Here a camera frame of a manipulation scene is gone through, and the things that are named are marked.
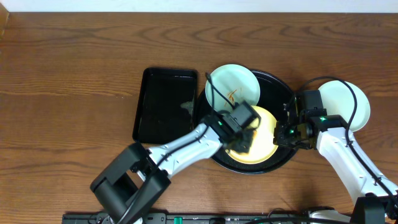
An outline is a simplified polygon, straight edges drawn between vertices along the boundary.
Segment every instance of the wooden table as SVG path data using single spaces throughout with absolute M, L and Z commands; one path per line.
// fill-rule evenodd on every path
M 398 182 L 398 15 L 12 13 L 0 41 L 0 220 L 60 223 L 96 212 L 91 181 L 132 143 L 141 76 L 151 66 L 205 72 L 226 63 L 265 70 L 296 90 L 334 75 L 369 97 L 356 133 Z M 322 83 L 314 84 L 316 88 Z M 329 163 L 299 151 L 263 175 L 200 161 L 172 179 L 155 208 L 267 213 L 353 203 Z

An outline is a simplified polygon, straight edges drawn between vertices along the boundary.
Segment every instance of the black round pan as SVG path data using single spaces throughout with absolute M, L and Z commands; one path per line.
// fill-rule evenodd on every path
M 269 111 L 277 121 L 286 121 L 287 114 L 284 111 L 284 103 L 288 103 L 293 96 L 293 91 L 277 77 L 256 70 L 251 70 L 260 84 L 261 95 L 257 106 Z M 197 101 L 194 123 L 195 125 L 211 111 L 211 106 L 206 100 L 205 91 L 200 93 Z M 223 148 L 221 148 L 212 159 L 219 165 L 242 174 L 263 174 L 273 171 L 284 165 L 291 159 L 296 150 L 288 147 L 278 147 L 276 152 L 266 161 L 258 164 L 243 164 L 232 159 Z

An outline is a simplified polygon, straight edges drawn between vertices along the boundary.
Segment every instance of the white bowl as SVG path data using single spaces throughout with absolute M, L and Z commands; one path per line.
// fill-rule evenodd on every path
M 252 106 L 257 105 L 260 99 L 260 84 L 254 74 L 240 65 L 223 65 L 211 73 L 211 81 L 215 88 L 220 91 L 234 105 L 246 100 Z M 206 82 L 205 87 L 207 102 L 211 105 L 211 85 Z M 232 107 L 216 92 L 215 111 L 226 110 L 232 112 Z
M 347 82 L 353 89 L 358 107 L 349 127 L 352 131 L 357 131 L 365 126 L 371 116 L 371 106 L 366 95 L 356 85 Z M 354 98 L 350 90 L 340 81 L 331 81 L 319 87 L 323 107 L 326 108 L 328 115 L 341 115 L 348 123 L 354 110 Z

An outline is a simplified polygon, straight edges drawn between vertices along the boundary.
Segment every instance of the yellow plate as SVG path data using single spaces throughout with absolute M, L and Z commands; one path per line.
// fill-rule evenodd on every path
M 274 116 L 259 106 L 252 106 L 254 110 L 261 116 L 261 124 L 254 131 L 253 142 L 249 152 L 236 152 L 234 150 L 226 150 L 232 159 L 244 164 L 257 164 L 270 158 L 278 148 L 274 145 L 274 128 L 276 127 L 276 119 Z M 248 128 L 258 126 L 259 120 L 255 119 Z

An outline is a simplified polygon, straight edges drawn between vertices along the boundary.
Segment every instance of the black cable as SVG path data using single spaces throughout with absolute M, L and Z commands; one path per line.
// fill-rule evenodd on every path
M 268 213 L 267 218 L 270 218 L 271 215 L 272 215 L 276 210 L 284 211 L 283 208 L 274 208 L 274 209 L 272 209 L 272 210 Z
M 217 88 L 213 85 L 213 83 L 210 83 L 210 85 L 211 85 L 211 88 L 212 88 L 212 90 L 211 90 L 212 99 L 214 99 L 213 98 L 213 90 L 215 90 L 220 95 L 220 97 L 222 97 L 232 107 L 232 109 L 235 109 L 235 106 L 222 93 L 220 93 L 220 91 L 217 90 Z
M 211 77 L 210 77 L 207 73 L 206 73 L 206 78 L 207 78 L 207 80 L 209 81 L 209 83 L 210 83 L 210 85 L 211 85 L 211 113 L 210 113 L 210 120 L 213 120 L 213 118 L 214 118 L 214 89 L 215 89 L 215 88 L 214 88 L 214 86 L 213 86 L 213 82 L 212 82 L 212 80 L 211 80 Z M 197 138 L 195 138 L 194 140 L 189 141 L 189 142 L 183 144 L 182 146 L 179 146 L 179 147 L 177 147 L 177 148 L 171 150 L 170 152 L 166 153 L 166 155 L 164 155 L 164 156 L 160 159 L 160 161 L 156 164 L 156 166 L 153 168 L 153 170 L 152 170 L 152 172 L 149 174 L 148 178 L 150 178 L 150 176 L 153 175 L 154 172 L 159 168 L 159 166 L 161 165 L 161 163 L 163 163 L 163 162 L 164 162 L 169 156 L 171 156 L 173 153 L 177 152 L 178 150 L 180 150 L 180 149 L 182 149 L 182 148 L 184 148 L 184 147 L 186 147 L 186 146 L 189 146 L 190 144 L 194 143 L 195 141 L 200 140 L 200 139 L 205 135 L 205 133 L 207 132 L 207 130 L 208 130 L 209 127 L 210 127 L 210 125 L 207 124 L 207 125 L 206 125 L 206 128 L 205 128 L 205 130 L 204 130 L 204 132 L 202 132 L 202 134 L 201 134 L 199 137 L 197 137 Z M 122 217 L 121 217 L 120 220 L 117 222 L 117 224 L 120 224 L 120 223 L 126 218 L 127 214 L 130 212 L 132 206 L 134 205 L 133 201 L 135 201 L 136 198 L 139 198 L 139 197 L 141 196 L 141 192 L 142 192 L 141 190 L 138 190 L 138 192 L 135 194 L 135 197 L 131 200 L 130 205 L 128 206 L 128 208 L 126 209 L 126 211 L 123 213 Z
M 102 211 L 95 212 L 94 214 L 91 214 L 90 217 L 88 217 L 88 219 L 87 219 L 87 224 L 95 224 L 95 221 L 94 221 L 94 223 L 91 223 L 91 222 L 90 222 L 90 219 L 93 218 L 94 215 L 98 215 L 98 214 L 100 214 L 101 212 L 102 212 Z
M 110 222 L 110 219 L 111 219 L 111 216 L 110 215 L 107 215 L 107 216 L 105 216 L 98 224 L 102 224 L 103 222 L 105 222 L 105 220 L 106 221 L 109 221 L 109 223 L 111 223 Z
M 356 113 L 356 109 L 358 107 L 358 102 L 356 100 L 356 95 L 353 91 L 353 89 L 342 79 L 336 78 L 336 77 L 318 77 L 318 78 L 313 78 L 307 82 L 305 82 L 301 88 L 299 89 L 299 91 L 303 91 L 304 88 L 311 82 L 316 81 L 316 80 L 321 80 L 321 79 L 333 79 L 333 80 L 337 80 L 340 81 L 341 83 L 343 83 L 345 86 L 347 86 L 347 88 L 350 90 L 351 94 L 353 95 L 354 98 L 354 110 L 353 113 L 351 114 L 351 117 L 349 118 L 348 124 L 347 124 L 347 128 L 345 131 L 345 138 L 347 141 L 347 146 L 351 149 L 351 151 L 353 152 L 354 156 L 357 158 L 357 160 L 362 164 L 362 166 L 366 169 L 366 171 L 372 176 L 372 178 L 374 179 L 375 183 L 378 183 L 380 185 L 380 187 L 388 194 L 388 196 L 390 197 L 390 199 L 392 200 L 392 202 L 395 204 L 396 207 L 398 207 L 398 200 L 395 198 L 394 194 L 384 185 L 384 183 L 381 181 L 381 178 L 377 177 L 377 175 L 369 168 L 369 166 L 362 160 L 362 158 L 359 156 L 359 154 L 356 152 L 355 148 L 352 146 L 352 141 L 349 140 L 349 135 L 348 135 L 348 131 L 349 131 L 349 127 L 351 126 L 351 123 L 353 122 L 355 113 Z
M 336 220 L 327 220 L 322 218 L 307 218 L 307 217 L 275 217 L 275 218 L 260 218 L 245 224 L 259 224 L 272 222 L 298 222 L 298 223 L 321 223 L 321 224 L 350 224 Z

